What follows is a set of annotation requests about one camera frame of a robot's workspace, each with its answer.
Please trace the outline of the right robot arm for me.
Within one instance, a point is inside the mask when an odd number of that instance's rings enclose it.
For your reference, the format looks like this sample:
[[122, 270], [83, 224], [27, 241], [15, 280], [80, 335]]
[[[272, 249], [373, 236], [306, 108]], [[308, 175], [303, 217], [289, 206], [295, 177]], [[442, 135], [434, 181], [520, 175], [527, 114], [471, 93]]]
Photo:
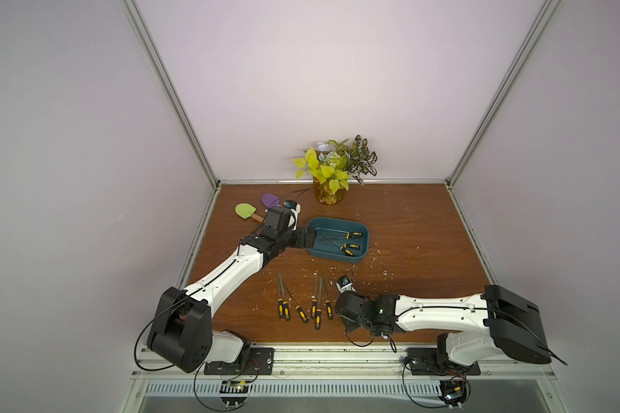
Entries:
[[554, 353], [544, 334], [539, 307], [498, 285], [482, 294], [423, 299], [381, 295], [370, 299], [342, 288], [334, 311], [349, 332], [363, 328], [373, 337], [416, 330], [445, 330], [437, 340], [437, 361], [469, 367], [480, 360], [506, 356], [515, 361], [546, 365]]

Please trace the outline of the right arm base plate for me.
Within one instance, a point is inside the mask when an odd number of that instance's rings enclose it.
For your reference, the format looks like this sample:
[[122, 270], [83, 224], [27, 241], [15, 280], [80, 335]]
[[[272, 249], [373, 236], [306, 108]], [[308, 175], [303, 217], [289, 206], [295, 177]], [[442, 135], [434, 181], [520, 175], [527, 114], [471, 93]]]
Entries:
[[406, 351], [404, 364], [411, 370], [412, 375], [447, 377], [482, 374], [482, 370], [477, 362], [469, 366], [463, 366], [453, 361], [449, 361], [444, 356], [441, 356], [438, 349], [408, 349]]

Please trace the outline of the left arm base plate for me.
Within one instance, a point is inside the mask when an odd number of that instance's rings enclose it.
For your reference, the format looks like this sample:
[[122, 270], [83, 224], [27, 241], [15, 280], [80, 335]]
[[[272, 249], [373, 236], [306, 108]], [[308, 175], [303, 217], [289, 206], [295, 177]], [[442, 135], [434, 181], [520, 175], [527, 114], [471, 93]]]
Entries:
[[243, 350], [237, 360], [232, 363], [212, 361], [203, 368], [205, 375], [239, 376], [239, 375], [272, 375], [275, 360], [275, 349], [254, 347]]

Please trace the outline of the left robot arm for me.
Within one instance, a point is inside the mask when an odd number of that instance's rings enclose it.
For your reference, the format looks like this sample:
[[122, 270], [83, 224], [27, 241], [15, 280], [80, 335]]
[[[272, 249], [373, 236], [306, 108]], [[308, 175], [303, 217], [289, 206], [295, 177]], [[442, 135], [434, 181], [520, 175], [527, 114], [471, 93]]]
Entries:
[[249, 367], [251, 342], [236, 333], [216, 331], [213, 317], [248, 278], [288, 248], [309, 249], [316, 230], [286, 230], [274, 237], [255, 231], [239, 242], [223, 263], [198, 282], [170, 287], [160, 297], [147, 326], [146, 347], [185, 373], [202, 364], [222, 363], [234, 370]]

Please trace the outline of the teal plastic storage box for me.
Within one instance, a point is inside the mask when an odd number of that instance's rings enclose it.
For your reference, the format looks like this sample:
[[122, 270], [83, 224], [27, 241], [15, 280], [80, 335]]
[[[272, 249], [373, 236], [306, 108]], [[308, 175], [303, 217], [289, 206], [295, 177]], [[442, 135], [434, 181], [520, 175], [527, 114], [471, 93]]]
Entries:
[[[370, 231], [368, 227], [360, 222], [340, 220], [327, 217], [315, 217], [308, 222], [308, 227], [312, 227], [316, 232], [316, 239], [313, 248], [307, 249], [310, 256], [332, 260], [341, 263], [360, 263], [368, 254], [370, 245]], [[346, 256], [336, 246], [323, 242], [319, 232], [325, 235], [336, 232], [363, 232], [362, 239], [347, 240], [353, 244], [359, 244], [361, 249], [355, 252], [355, 256]]]

